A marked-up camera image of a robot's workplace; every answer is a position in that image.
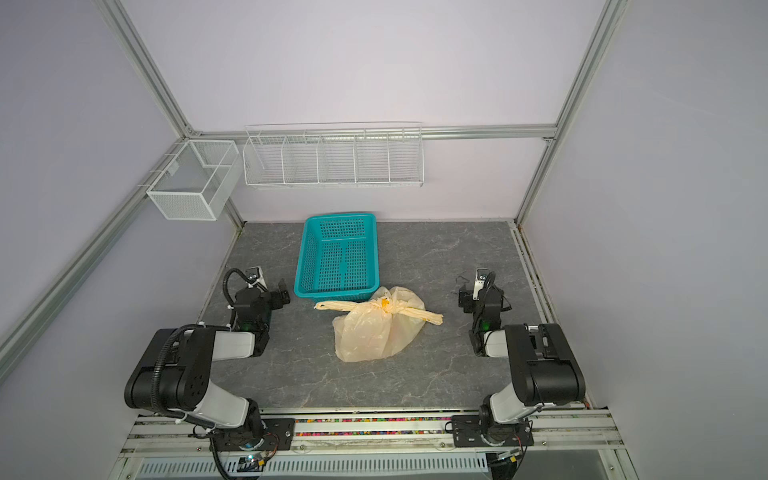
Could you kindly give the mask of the banana print plastic bag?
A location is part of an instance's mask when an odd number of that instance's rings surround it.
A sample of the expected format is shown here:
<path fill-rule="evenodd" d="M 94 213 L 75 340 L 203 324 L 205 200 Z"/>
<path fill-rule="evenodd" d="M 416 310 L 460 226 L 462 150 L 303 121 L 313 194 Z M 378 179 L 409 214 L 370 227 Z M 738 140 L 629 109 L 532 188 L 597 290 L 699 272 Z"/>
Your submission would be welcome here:
<path fill-rule="evenodd" d="M 440 326 L 444 316 L 425 308 L 423 300 L 405 287 L 381 287 L 366 301 L 327 300 L 316 310 L 333 311 L 336 356 L 346 363 L 392 357 L 420 333 L 424 325 Z"/>

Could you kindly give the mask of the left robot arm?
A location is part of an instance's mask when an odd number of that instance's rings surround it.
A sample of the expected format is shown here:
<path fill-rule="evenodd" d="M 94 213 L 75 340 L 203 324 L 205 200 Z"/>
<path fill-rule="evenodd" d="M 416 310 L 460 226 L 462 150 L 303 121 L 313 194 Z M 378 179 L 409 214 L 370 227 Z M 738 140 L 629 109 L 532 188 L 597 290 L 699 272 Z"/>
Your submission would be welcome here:
<path fill-rule="evenodd" d="M 255 400 L 216 385 L 211 370 L 216 362 L 261 356 L 272 312 L 291 302 L 290 293 L 283 281 L 268 290 L 252 277 L 226 299 L 231 317 L 224 326 L 158 330 L 127 381 L 124 401 L 131 409 L 191 424 L 193 436 L 210 440 L 214 451 L 274 453 L 289 445 L 291 429 L 265 422 Z"/>

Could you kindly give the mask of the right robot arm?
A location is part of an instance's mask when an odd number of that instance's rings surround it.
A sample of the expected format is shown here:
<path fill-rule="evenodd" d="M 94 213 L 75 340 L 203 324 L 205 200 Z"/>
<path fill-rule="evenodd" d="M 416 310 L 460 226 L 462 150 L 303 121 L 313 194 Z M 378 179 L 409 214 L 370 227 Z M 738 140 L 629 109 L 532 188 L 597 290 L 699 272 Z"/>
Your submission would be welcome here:
<path fill-rule="evenodd" d="M 466 288 L 458 293 L 459 307 L 473 317 L 473 352 L 505 359 L 510 371 L 509 384 L 483 400 L 474 433 L 466 432 L 464 420 L 453 422 L 459 446 L 529 446 L 532 414 L 585 399 L 586 382 L 562 328 L 551 323 L 503 326 L 501 314 L 508 310 L 503 300 L 503 292 L 494 286 L 476 294 Z"/>

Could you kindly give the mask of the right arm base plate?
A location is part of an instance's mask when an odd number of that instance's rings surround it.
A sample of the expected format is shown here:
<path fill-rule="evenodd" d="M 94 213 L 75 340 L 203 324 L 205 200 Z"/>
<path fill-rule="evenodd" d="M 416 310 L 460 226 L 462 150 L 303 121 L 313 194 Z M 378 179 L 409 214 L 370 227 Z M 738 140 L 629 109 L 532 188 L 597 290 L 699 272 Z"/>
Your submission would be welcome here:
<path fill-rule="evenodd" d="M 500 424 L 480 414 L 453 415 L 450 431 L 459 448 L 529 447 L 534 444 L 532 427 L 526 423 Z"/>

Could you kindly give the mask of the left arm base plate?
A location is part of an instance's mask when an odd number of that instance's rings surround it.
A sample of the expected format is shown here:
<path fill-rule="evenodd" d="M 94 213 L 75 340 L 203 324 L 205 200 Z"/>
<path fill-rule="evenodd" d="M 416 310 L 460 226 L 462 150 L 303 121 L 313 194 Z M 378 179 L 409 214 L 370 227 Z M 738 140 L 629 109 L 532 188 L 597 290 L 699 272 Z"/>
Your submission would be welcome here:
<path fill-rule="evenodd" d="M 245 425 L 215 430 L 211 438 L 218 452 L 287 451 L 291 448 L 295 426 L 293 417 L 267 417 L 255 431 Z"/>

